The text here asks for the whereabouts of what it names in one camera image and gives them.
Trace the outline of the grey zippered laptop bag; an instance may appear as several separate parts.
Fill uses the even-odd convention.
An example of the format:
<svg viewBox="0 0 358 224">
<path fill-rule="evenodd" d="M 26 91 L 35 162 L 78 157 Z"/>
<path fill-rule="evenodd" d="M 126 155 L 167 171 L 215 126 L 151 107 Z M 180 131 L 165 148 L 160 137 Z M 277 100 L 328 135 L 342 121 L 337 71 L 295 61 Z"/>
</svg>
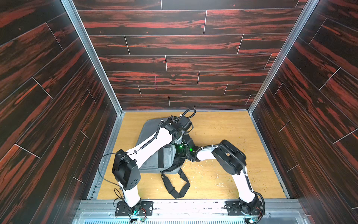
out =
<svg viewBox="0 0 358 224">
<path fill-rule="evenodd" d="M 177 122 L 179 118 L 171 117 L 174 122 Z M 186 159 L 179 158 L 176 155 L 175 144 L 167 144 L 160 148 L 156 153 L 154 153 L 145 163 L 141 166 L 140 173 L 160 173 L 164 186 L 168 193 L 175 199 L 183 198 L 190 188 L 190 182 L 181 167 L 184 164 Z M 186 182 L 182 187 L 180 192 L 177 192 L 173 185 L 171 184 L 169 178 L 166 174 L 179 174 L 180 178 Z"/>
</svg>

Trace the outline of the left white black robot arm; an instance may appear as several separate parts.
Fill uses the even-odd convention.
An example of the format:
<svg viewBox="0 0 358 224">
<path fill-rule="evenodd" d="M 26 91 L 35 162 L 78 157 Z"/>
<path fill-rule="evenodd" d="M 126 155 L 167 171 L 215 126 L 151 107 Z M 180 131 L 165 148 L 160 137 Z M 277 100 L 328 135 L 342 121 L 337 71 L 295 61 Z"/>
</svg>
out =
<svg viewBox="0 0 358 224">
<path fill-rule="evenodd" d="M 112 173 L 124 195 L 125 211 L 137 215 L 141 208 L 137 184 L 141 173 L 160 173 L 168 193 L 175 199 L 183 198 L 190 188 L 190 182 L 181 170 L 185 157 L 180 157 L 175 144 L 181 143 L 184 128 L 172 122 L 161 121 L 156 132 L 136 147 L 116 153 Z M 179 174 L 186 182 L 180 191 L 175 190 L 168 174 Z"/>
</svg>

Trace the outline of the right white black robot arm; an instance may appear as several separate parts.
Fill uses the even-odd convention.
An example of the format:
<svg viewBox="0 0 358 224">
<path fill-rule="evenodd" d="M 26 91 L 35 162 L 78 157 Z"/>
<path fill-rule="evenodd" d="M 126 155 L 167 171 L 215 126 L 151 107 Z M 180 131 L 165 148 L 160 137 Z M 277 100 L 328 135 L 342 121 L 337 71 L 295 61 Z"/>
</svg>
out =
<svg viewBox="0 0 358 224">
<path fill-rule="evenodd" d="M 241 213 L 258 216 L 261 219 L 265 214 L 265 201 L 262 195 L 255 192 L 251 186 L 246 167 L 246 156 L 227 140 L 219 144 L 198 147 L 189 135 L 185 135 L 180 144 L 175 144 L 180 158 L 192 162 L 217 160 L 221 167 L 230 174 L 239 193 Z"/>
</svg>

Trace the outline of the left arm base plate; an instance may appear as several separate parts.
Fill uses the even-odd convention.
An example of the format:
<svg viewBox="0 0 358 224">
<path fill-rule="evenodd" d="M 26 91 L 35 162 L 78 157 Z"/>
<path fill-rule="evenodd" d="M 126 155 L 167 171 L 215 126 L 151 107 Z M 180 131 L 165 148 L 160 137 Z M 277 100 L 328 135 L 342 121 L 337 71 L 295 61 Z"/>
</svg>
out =
<svg viewBox="0 0 358 224">
<path fill-rule="evenodd" d="M 126 202 L 119 201 L 116 206 L 115 216 L 150 217 L 153 214 L 153 204 L 153 201 L 140 201 L 134 207 L 130 207 Z"/>
</svg>

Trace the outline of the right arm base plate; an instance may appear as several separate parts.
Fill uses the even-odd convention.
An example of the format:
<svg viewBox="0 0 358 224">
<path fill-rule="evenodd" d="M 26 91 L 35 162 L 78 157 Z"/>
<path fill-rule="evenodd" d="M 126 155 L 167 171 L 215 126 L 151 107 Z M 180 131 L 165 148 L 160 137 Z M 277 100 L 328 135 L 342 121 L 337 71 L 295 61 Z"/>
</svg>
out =
<svg viewBox="0 0 358 224">
<path fill-rule="evenodd" d="M 242 200 L 226 201 L 224 209 L 229 216 L 262 216 L 265 215 L 261 201 L 246 203 Z"/>
</svg>

